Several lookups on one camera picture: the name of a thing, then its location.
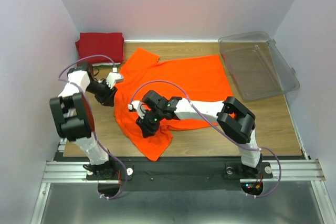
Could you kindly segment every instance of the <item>wooden tabletop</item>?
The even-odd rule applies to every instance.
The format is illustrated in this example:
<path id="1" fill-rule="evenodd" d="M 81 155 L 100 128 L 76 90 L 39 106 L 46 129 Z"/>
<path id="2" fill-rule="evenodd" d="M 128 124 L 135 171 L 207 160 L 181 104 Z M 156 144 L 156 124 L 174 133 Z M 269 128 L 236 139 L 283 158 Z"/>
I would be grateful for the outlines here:
<path id="1" fill-rule="evenodd" d="M 217 43 L 126 43 L 125 60 L 137 48 L 143 48 L 160 56 L 160 61 L 219 54 Z M 233 94 L 242 101 L 237 88 L 223 63 Z M 106 78 L 109 69 L 101 69 L 97 78 Z M 144 156 L 120 130 L 114 117 L 114 108 L 101 106 L 88 94 L 93 110 L 99 141 L 116 156 Z M 267 146 L 277 155 L 301 155 L 301 149 L 293 128 L 283 95 L 253 102 L 243 102 L 256 115 L 258 146 Z M 172 131 L 174 139 L 162 156 L 237 156 L 238 148 L 223 138 L 213 128 Z M 67 143 L 64 156 L 85 156 L 75 144 Z"/>

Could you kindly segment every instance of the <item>red folded cloth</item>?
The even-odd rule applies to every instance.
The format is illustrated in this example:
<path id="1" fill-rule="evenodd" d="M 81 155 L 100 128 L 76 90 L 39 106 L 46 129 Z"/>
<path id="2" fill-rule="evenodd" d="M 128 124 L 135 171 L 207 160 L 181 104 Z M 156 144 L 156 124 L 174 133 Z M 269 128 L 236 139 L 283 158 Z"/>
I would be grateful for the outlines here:
<path id="1" fill-rule="evenodd" d="M 124 61 L 124 37 L 122 33 L 80 33 L 76 43 L 79 59 L 91 55 L 106 55 L 115 63 Z M 105 57 L 87 60 L 91 64 L 110 63 Z"/>

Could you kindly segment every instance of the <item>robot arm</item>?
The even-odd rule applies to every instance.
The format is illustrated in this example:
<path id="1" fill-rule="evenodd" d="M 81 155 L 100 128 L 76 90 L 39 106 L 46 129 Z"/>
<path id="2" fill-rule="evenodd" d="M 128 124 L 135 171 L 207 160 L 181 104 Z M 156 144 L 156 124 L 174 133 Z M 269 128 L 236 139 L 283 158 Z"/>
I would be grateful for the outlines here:
<path id="1" fill-rule="evenodd" d="M 242 164 L 258 172 L 262 161 L 260 151 L 246 150 L 259 149 L 255 138 L 255 115 L 233 97 L 224 102 L 192 101 L 192 104 L 209 121 L 218 123 L 224 133 L 241 146 L 238 148 Z M 138 113 L 136 124 L 141 128 L 143 137 L 153 136 L 163 119 L 202 120 L 187 99 L 171 97 L 168 100 L 153 90 L 147 92 L 141 101 L 129 104 L 129 110 Z"/>
<path id="2" fill-rule="evenodd" d="M 114 85 L 122 82 L 123 76 L 114 70 L 106 79 L 97 81 L 93 76 L 92 65 L 84 62 L 68 71 L 68 81 L 60 95 L 49 102 L 57 133 L 85 152 L 90 159 L 90 171 L 100 179 L 109 179 L 114 175 L 114 161 L 97 144 L 93 115 L 82 92 L 93 93 L 104 106 L 114 106 L 117 91 Z"/>

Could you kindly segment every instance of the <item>white baseboard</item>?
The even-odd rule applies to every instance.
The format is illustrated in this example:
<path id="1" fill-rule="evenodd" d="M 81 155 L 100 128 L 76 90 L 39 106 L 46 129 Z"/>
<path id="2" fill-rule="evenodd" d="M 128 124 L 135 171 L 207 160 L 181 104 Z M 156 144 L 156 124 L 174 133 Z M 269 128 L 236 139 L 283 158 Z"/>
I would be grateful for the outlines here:
<path id="1" fill-rule="evenodd" d="M 167 42 L 167 43 L 181 43 L 181 42 L 191 42 L 191 43 L 217 43 L 218 40 L 206 40 L 206 39 L 126 39 L 127 43 L 144 43 L 144 42 Z"/>

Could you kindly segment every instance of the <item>transparent plastic bin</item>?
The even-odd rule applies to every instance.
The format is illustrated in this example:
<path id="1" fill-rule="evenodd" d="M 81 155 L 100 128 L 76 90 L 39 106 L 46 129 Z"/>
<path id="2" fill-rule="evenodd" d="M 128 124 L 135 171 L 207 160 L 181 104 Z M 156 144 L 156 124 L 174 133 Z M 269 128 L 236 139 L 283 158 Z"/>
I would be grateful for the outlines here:
<path id="1" fill-rule="evenodd" d="M 255 31 L 227 36 L 220 38 L 218 44 L 243 100 L 273 97 L 300 87 L 294 70 L 267 33 Z"/>

